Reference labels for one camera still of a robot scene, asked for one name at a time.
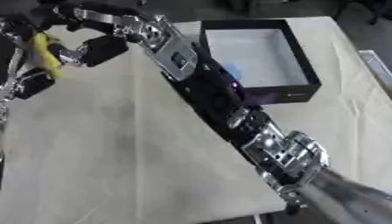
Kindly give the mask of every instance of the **yellow object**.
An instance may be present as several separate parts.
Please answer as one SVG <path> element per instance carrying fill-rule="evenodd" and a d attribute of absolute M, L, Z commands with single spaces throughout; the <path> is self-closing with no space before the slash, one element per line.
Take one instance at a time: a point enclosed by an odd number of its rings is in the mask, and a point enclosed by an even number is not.
<path fill-rule="evenodd" d="M 58 42 L 59 40 L 54 36 L 40 32 L 37 33 L 31 41 L 42 59 L 44 69 L 49 71 L 53 78 L 60 77 L 62 75 L 60 70 L 61 62 L 47 50 L 49 44 Z"/>

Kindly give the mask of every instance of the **black box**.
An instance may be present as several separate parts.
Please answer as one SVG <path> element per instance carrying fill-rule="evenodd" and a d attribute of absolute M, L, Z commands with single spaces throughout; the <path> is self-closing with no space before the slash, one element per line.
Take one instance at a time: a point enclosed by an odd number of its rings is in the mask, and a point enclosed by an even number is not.
<path fill-rule="evenodd" d="M 321 86 L 285 20 L 207 20 L 199 42 L 244 87 L 247 103 L 308 102 Z"/>

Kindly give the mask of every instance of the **white cloth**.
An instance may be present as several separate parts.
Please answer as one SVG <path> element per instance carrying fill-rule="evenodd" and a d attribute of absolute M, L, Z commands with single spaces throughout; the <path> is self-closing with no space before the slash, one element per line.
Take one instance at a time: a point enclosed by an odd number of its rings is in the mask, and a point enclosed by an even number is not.
<path fill-rule="evenodd" d="M 323 86 L 307 103 L 267 112 L 316 138 L 335 170 L 392 192 L 392 102 L 329 17 L 288 21 Z M 52 33 L 75 46 L 92 32 Z M 284 207 L 136 46 L 95 68 L 68 68 L 10 108 L 1 223 L 179 224 Z"/>

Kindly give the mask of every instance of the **robotic arm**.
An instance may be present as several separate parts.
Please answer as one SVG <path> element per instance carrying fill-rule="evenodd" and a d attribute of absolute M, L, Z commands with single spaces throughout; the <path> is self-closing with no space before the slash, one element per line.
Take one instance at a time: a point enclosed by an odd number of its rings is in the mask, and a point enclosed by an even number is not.
<path fill-rule="evenodd" d="M 104 36 L 85 41 L 76 50 L 59 42 L 48 44 L 48 57 L 63 65 L 93 67 L 126 52 L 127 42 L 139 44 L 195 113 L 287 202 L 289 212 L 307 205 L 342 224 L 392 223 L 392 196 L 342 178 L 329 168 L 329 158 L 315 140 L 298 131 L 285 135 L 261 107 L 245 104 L 241 84 L 164 16 L 60 1 L 44 4 L 39 15 L 43 19 L 38 25 L 15 24 L 15 19 L 0 23 L 1 33 L 17 45 L 0 91 L 0 109 L 6 110 L 5 102 L 14 96 L 28 98 L 54 83 L 57 68 L 50 65 L 20 76 L 12 72 L 18 67 L 13 61 L 21 58 L 24 40 L 34 39 L 52 25 L 66 25 L 70 31 L 94 29 Z"/>

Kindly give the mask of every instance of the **cylindrical metal tube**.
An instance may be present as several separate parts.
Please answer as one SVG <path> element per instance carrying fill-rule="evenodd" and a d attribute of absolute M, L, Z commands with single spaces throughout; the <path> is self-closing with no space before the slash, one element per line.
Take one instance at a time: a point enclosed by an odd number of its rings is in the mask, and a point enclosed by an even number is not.
<path fill-rule="evenodd" d="M 310 208 L 339 224 L 392 223 L 391 195 L 354 183 L 328 168 L 299 192 Z"/>

